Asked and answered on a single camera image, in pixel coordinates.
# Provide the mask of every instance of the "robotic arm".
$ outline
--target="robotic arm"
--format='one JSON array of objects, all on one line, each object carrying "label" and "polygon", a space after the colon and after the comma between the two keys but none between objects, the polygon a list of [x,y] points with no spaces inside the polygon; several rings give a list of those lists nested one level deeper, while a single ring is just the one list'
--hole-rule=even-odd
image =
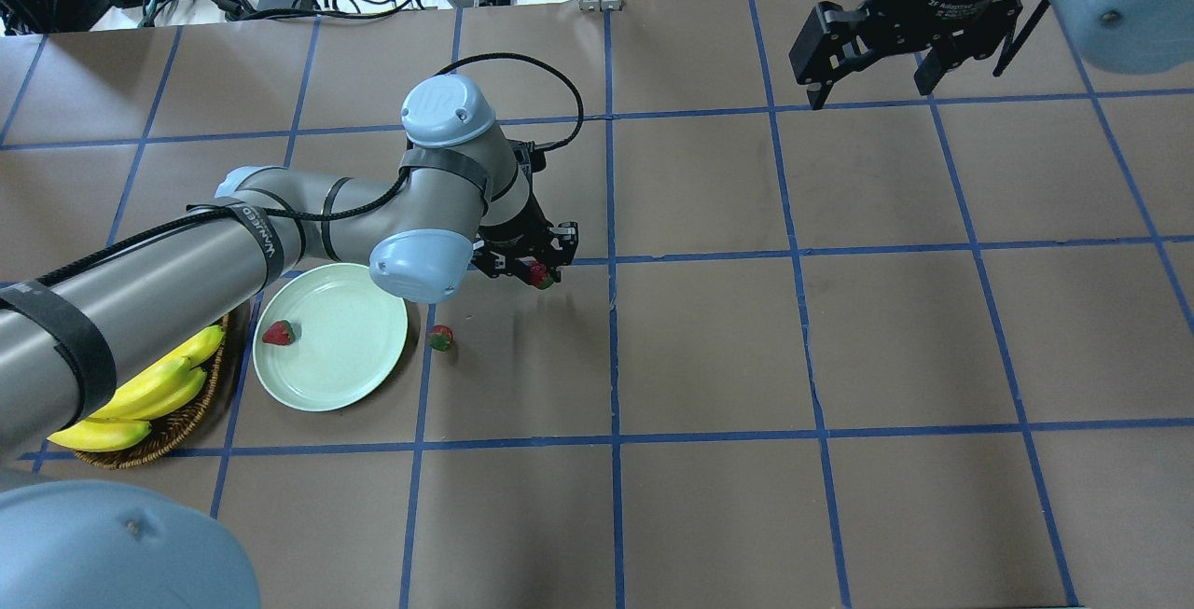
[{"label": "robotic arm", "polygon": [[999,51],[999,76],[1047,7],[1078,51],[1115,73],[1159,73],[1194,57],[1194,6],[1186,0],[1046,0],[1013,41],[1021,0],[866,0],[854,11],[818,2],[788,57],[796,81],[821,109],[836,82],[882,57],[928,51],[916,70],[921,94],[948,70]]},{"label": "robotic arm", "polygon": [[303,257],[368,264],[376,285],[421,303],[450,299],[470,262],[538,288],[559,281],[577,224],[547,222],[531,191],[542,149],[507,141],[460,74],[414,87],[402,122],[411,144],[393,185],[239,168],[144,242],[0,293],[0,450],[85,418]]}]

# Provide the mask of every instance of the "yellow banana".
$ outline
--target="yellow banana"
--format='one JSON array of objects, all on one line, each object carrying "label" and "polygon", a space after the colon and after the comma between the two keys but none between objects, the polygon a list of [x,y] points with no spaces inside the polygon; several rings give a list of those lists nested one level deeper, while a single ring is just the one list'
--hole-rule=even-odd
[{"label": "yellow banana", "polygon": [[186,340],[185,344],[171,350],[162,359],[185,357],[189,367],[198,367],[216,353],[223,342],[223,328],[213,325]]},{"label": "yellow banana", "polygon": [[158,400],[153,406],[129,413],[129,417],[137,420],[161,418],[167,413],[181,408],[183,405],[195,399],[195,395],[199,394],[199,390],[203,389],[203,383],[207,382],[208,373],[203,368],[192,368],[180,388],[166,395],[166,399]]},{"label": "yellow banana", "polygon": [[54,432],[49,439],[74,450],[107,453],[136,445],[147,436],[149,436],[149,423],[143,420],[87,419]]},{"label": "yellow banana", "polygon": [[91,418],[131,419],[134,412],[158,404],[181,387],[189,373],[185,357],[160,359],[116,388],[112,400],[92,413]]}]

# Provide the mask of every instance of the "round plate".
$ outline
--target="round plate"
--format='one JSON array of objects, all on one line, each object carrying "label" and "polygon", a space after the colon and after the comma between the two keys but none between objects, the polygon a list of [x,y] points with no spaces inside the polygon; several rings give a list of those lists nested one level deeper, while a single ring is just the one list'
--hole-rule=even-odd
[{"label": "round plate", "polygon": [[[295,343],[261,342],[278,320]],[[298,411],[333,411],[374,390],[406,344],[406,303],[378,289],[359,264],[328,264],[282,288],[261,312],[253,370],[265,392]]]}]

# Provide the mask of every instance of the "strawberry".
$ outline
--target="strawberry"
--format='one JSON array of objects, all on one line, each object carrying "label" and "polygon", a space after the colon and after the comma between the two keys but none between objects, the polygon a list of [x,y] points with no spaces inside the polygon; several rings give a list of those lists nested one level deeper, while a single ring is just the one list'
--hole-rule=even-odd
[{"label": "strawberry", "polygon": [[444,352],[456,343],[456,337],[453,336],[448,325],[436,325],[427,332],[427,343],[431,344],[432,350]]},{"label": "strawberry", "polygon": [[527,269],[530,269],[531,287],[546,290],[555,284],[554,278],[552,278],[552,275],[548,273],[547,266],[543,266],[542,262],[530,262],[530,264],[527,265]]},{"label": "strawberry", "polygon": [[265,330],[261,340],[273,345],[290,345],[295,343],[295,328],[287,320],[278,320]]}]

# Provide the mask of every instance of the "light green plate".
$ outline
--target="light green plate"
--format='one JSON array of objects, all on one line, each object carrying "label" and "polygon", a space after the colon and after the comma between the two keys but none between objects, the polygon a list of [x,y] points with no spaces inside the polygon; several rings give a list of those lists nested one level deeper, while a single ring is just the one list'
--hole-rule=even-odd
[{"label": "light green plate", "polygon": [[[261,342],[278,320],[294,325],[287,346]],[[253,368],[265,392],[298,411],[333,411],[374,390],[406,344],[406,303],[374,285],[359,264],[328,264],[291,281],[261,312]]]}]

